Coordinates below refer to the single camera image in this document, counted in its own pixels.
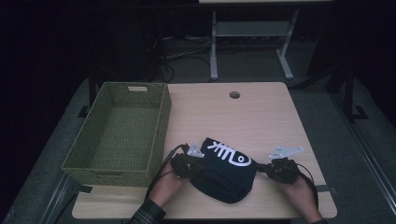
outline floor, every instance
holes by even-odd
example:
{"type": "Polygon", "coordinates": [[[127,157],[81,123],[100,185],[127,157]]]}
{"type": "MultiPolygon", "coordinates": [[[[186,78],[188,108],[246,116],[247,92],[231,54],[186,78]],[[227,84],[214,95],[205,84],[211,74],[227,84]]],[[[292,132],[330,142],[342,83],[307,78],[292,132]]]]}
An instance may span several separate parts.
{"type": "MultiPolygon", "coordinates": [[[[166,41],[168,55],[184,57],[168,61],[154,81],[169,83],[215,82],[210,80],[207,48],[190,53],[206,38],[166,41]]],[[[289,87],[305,80],[315,41],[294,40],[287,54],[295,75],[286,80],[275,50],[282,39],[223,39],[219,42],[219,79],[216,82],[280,81],[289,87]]],[[[325,77],[304,90],[290,90],[300,119],[317,156],[322,173],[332,188],[338,214],[329,223],[396,223],[395,211],[365,154],[371,152],[389,181],[396,184],[396,130],[376,107],[370,94],[355,80],[354,105],[360,105],[368,119],[349,122],[343,114],[343,91],[327,93],[325,77]]],[[[85,80],[76,91],[57,128],[26,180],[5,224],[14,223],[122,223],[125,220],[77,220],[72,208],[79,184],[68,178],[60,166],[84,121],[78,114],[89,103],[85,80]]],[[[305,223],[301,219],[291,223],[305,223]]]]}

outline hole in table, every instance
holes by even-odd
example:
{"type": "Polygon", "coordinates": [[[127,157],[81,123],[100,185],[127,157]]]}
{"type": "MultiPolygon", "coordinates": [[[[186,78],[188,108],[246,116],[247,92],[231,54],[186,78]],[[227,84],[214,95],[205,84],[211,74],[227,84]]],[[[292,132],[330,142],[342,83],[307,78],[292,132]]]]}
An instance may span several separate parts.
{"type": "Polygon", "coordinates": [[[241,94],[237,91],[232,91],[230,92],[230,97],[233,99],[238,99],[239,97],[241,97],[241,94]]]}

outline human hand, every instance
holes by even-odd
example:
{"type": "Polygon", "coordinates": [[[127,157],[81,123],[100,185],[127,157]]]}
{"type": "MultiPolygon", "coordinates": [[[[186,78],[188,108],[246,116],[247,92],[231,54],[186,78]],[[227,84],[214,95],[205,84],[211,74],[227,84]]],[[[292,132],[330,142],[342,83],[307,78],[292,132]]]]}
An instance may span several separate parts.
{"type": "Polygon", "coordinates": [[[190,180],[177,177],[170,162],[163,168],[162,176],[148,197],[163,208],[190,180]]]}
{"type": "Polygon", "coordinates": [[[308,223],[313,223],[323,219],[315,204],[312,189],[302,177],[298,176],[293,184],[283,184],[278,181],[275,182],[286,194],[291,204],[308,223]]]}

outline gray carpet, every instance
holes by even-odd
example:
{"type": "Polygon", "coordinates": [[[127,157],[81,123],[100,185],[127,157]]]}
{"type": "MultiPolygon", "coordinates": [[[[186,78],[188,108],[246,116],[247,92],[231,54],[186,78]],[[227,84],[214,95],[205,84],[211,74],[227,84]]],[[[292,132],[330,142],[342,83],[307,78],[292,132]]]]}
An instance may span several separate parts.
{"type": "MultiPolygon", "coordinates": [[[[312,48],[313,44],[296,42],[294,46],[291,45],[288,57],[291,60],[291,70],[296,75],[292,81],[283,77],[275,55],[278,42],[274,42],[261,43],[257,46],[259,50],[248,49],[219,54],[217,82],[282,81],[288,86],[293,86],[306,79],[304,71],[312,55],[312,51],[308,49],[312,48]]],[[[189,46],[169,43],[168,47],[174,51],[183,51],[189,46]]],[[[208,60],[207,52],[190,56],[208,60]]],[[[190,57],[169,62],[175,72],[171,83],[207,82],[210,77],[209,67],[207,62],[201,59],[190,57]]],[[[163,68],[165,77],[169,78],[171,73],[172,70],[169,68],[166,70],[163,68]]],[[[290,94],[322,173],[332,188],[338,215],[329,222],[396,223],[396,216],[368,168],[360,144],[350,130],[350,124],[345,120],[336,103],[336,99],[342,95],[330,95],[325,92],[323,89],[325,83],[326,79],[322,79],[304,91],[290,91],[290,94]]],[[[53,223],[62,212],[61,209],[66,206],[69,199],[72,199],[78,183],[70,181],[65,189],[57,189],[63,177],[60,166],[84,120],[78,118],[78,113],[84,105],[88,105],[88,101],[88,83],[85,81],[65,110],[64,116],[15,201],[9,217],[4,221],[5,224],[53,223]],[[47,218],[49,222],[42,221],[44,214],[51,214],[47,218]]],[[[357,120],[355,126],[361,130],[370,148],[374,149],[374,154],[389,180],[393,184],[396,183],[395,173],[392,172],[396,168],[395,129],[390,126],[359,82],[355,89],[355,104],[361,105],[369,116],[369,119],[357,120]]],[[[73,202],[63,211],[58,223],[121,223],[120,220],[76,220],[71,215],[73,202]]],[[[304,221],[296,219],[292,223],[304,223],[304,221]]]]}

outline sleeve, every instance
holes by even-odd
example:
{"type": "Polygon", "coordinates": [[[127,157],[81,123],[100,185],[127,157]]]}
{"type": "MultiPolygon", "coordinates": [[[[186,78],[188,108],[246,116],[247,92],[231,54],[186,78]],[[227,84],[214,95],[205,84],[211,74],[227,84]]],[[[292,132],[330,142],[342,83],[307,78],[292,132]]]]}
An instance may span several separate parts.
{"type": "Polygon", "coordinates": [[[128,224],[158,224],[163,220],[166,213],[163,209],[154,203],[152,200],[147,199],[134,213],[132,218],[127,222],[128,224]]]}
{"type": "Polygon", "coordinates": [[[316,221],[312,224],[328,224],[328,222],[325,219],[322,219],[322,220],[316,221]]]}

